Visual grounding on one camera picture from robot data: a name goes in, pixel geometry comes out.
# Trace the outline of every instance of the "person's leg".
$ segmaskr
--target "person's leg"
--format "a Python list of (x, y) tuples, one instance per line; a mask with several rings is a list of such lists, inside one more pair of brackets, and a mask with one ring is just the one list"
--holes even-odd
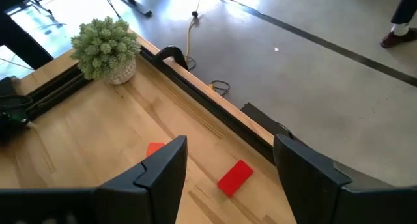
[(409, 22), (417, 11), (417, 0), (401, 0), (391, 23), (391, 33), (381, 42), (384, 48), (391, 48), (404, 42), (417, 40), (417, 29), (410, 29)]

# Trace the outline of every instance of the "green plant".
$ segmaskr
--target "green plant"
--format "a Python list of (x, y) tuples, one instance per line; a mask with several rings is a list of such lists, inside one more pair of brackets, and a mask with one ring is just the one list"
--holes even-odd
[(100, 79), (135, 57), (140, 46), (128, 27), (127, 22), (113, 22), (109, 16), (79, 26), (79, 35), (71, 38), (75, 50), (71, 58), (79, 60), (86, 79)]

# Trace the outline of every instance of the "shoe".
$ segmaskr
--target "shoe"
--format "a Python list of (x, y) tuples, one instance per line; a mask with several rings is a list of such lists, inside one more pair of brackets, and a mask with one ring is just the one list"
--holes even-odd
[(388, 36), (382, 40), (380, 45), (383, 48), (393, 48), (394, 46), (404, 42), (412, 42), (415, 40), (417, 40), (417, 28), (410, 28), (409, 32), (403, 36), (397, 36), (393, 32), (389, 33)]

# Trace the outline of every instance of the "potted plant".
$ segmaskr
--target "potted plant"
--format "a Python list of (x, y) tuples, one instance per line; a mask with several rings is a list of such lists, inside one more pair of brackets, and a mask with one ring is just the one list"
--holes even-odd
[(127, 22), (114, 22), (109, 16), (79, 26), (79, 35), (71, 38), (71, 58), (79, 60), (78, 68), (85, 79), (105, 79), (118, 85), (133, 77), (140, 46), (128, 27)]

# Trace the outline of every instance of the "floor stripe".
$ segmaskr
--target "floor stripe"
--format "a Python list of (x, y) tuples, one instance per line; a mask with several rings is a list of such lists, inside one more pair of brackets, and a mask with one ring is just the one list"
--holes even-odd
[(410, 76), (408, 74), (405, 74), (403, 72), (400, 72), (396, 69), (390, 68), (384, 64), (378, 63), (377, 61), (373, 61), (369, 58), (364, 57), (363, 55), (359, 55), (353, 51), (349, 51), (341, 46), (338, 46), (336, 44), (333, 44), (329, 41), (326, 41), (322, 38), (319, 38), (318, 36), (312, 35), (311, 33), (305, 32), (299, 28), (296, 28), (292, 25), (289, 25), (285, 22), (282, 22), (276, 18), (273, 18), (271, 16), (265, 15), (260, 13), (258, 10), (253, 9), (249, 6), (246, 6), (242, 3), (239, 3), (235, 0), (229, 0), (234, 3), (237, 3), (241, 10), (244, 12), (247, 12), (248, 14), (251, 14), (252, 16), (256, 16), (257, 18), (266, 21), (268, 23), (271, 23), (272, 25), (275, 25), (279, 28), (285, 29), (286, 31), (289, 31), (295, 35), (301, 36), (302, 38), (305, 38), (311, 42), (314, 42), (324, 48), (330, 49), (344, 57), (350, 58), (358, 63), (361, 63), (363, 65), (366, 65), (376, 71), (379, 71), (383, 74), (386, 74), (390, 77), (393, 77), (395, 79), (398, 79), (400, 81), (403, 81), (405, 83), (408, 83), (409, 85), (417, 87), (417, 78)]

